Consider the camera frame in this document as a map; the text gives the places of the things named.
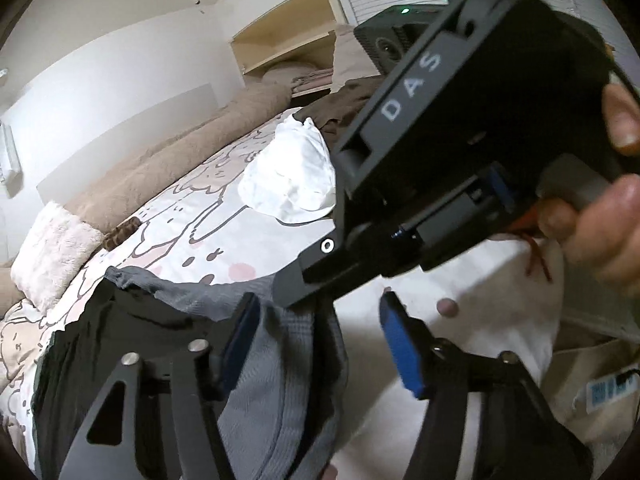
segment barcode label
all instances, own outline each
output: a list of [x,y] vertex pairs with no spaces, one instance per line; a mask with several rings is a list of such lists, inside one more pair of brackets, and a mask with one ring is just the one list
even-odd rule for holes
[[587,383],[587,413],[592,413],[602,406],[624,399],[634,393],[639,386],[637,374],[631,375],[623,383],[618,384],[616,381],[618,375],[633,368],[638,368],[638,365],[628,366],[615,374],[609,374]]

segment human hand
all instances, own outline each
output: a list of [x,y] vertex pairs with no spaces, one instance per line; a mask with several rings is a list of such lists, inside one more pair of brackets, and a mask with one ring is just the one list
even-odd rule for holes
[[[640,155],[640,108],[622,86],[602,91],[609,139],[623,155]],[[538,225],[558,240],[567,260],[596,279],[640,296],[640,176],[626,174],[581,212],[559,198],[540,201]]]

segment gray garment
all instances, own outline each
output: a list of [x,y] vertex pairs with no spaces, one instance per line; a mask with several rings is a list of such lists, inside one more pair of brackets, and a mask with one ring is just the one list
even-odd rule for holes
[[260,325],[218,427],[238,480],[315,480],[334,452],[347,363],[332,304],[287,310],[273,303],[273,275],[204,285],[161,280],[139,267],[109,267],[118,288],[136,285],[162,302],[213,321],[242,295],[260,299]]

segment bed sheet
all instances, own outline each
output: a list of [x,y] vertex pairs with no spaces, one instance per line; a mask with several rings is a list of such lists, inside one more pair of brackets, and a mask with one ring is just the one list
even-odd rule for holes
[[[236,140],[140,208],[134,214],[142,221],[140,229],[111,253],[98,252],[45,316],[28,300],[7,313],[0,323],[0,373],[11,383],[0,395],[0,410],[24,426],[30,466],[36,359],[52,332],[80,316],[108,266],[145,267],[172,282],[241,282],[279,270],[333,228],[329,219],[283,224],[239,199],[244,167],[293,111]],[[425,320],[436,336],[482,355],[511,349],[540,380],[551,359],[562,301],[561,253],[553,244],[545,253],[553,284],[541,272],[525,277],[526,243],[487,241],[430,272],[414,269],[372,280],[335,303],[350,359],[335,456],[341,479],[401,478],[422,423],[425,404],[402,388],[380,330],[378,300],[384,288],[391,286],[410,314]],[[455,319],[437,313],[435,304],[444,297],[458,301]],[[20,367],[3,370],[12,352],[20,352]],[[469,478],[475,450],[478,404],[472,400],[470,405],[459,478]]]

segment ceiling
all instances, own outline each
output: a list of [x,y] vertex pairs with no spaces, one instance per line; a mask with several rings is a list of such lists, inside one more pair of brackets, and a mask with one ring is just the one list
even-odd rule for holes
[[[203,5],[217,0],[201,0]],[[194,6],[195,0],[33,0],[0,50],[10,70],[0,105],[76,48],[118,28]]]

